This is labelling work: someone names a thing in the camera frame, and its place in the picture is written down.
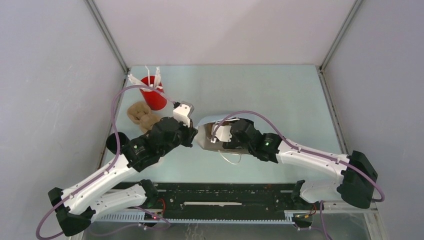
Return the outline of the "white paper bag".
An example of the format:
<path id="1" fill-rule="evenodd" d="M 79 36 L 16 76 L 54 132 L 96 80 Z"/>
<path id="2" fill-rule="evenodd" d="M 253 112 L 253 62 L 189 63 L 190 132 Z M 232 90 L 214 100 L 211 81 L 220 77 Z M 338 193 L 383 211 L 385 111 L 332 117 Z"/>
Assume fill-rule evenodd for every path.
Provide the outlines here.
<path id="1" fill-rule="evenodd" d="M 225 115 L 210 115 L 202 118 L 195 127 L 198 131 L 195 142 L 203 150 L 219 153 L 220 157 L 232 165 L 241 162 L 248 150 L 230 133 L 234 123 L 241 120 L 241 116 L 232 116 L 224 120 Z"/>

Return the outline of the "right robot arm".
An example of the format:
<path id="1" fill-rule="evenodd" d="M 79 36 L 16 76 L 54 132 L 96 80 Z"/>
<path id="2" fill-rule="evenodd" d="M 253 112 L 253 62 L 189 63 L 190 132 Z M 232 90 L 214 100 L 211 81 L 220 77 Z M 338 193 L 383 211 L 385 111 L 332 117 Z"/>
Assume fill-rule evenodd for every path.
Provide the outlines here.
<path id="1" fill-rule="evenodd" d="M 340 201 L 367 209 L 374 201 L 378 173 L 366 155 L 360 151 L 336 154 L 299 145 L 275 133 L 261 133 L 254 122 L 244 118 L 231 119 L 216 126 L 213 140 L 225 150 L 246 150 L 263 162 L 289 164 L 319 171 L 329 176 L 325 180 L 299 180 L 292 192 L 311 204 L 320 201 Z"/>

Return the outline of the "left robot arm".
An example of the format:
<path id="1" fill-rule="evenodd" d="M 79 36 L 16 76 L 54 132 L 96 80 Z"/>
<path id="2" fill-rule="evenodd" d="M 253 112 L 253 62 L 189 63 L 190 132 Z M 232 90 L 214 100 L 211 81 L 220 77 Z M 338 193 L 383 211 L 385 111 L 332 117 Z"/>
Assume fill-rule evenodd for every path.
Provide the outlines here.
<path id="1" fill-rule="evenodd" d="M 173 149 L 192 147 L 197 129 L 188 116 L 163 117 L 146 134 L 129 140 L 113 134 L 110 149 L 115 158 L 72 187 L 55 187 L 48 192 L 61 233 L 66 237 L 83 232 L 101 216 L 115 211 L 149 207 L 158 201 L 158 191 L 151 180 L 142 179 L 127 189 L 109 193 L 113 187 L 157 164 Z"/>

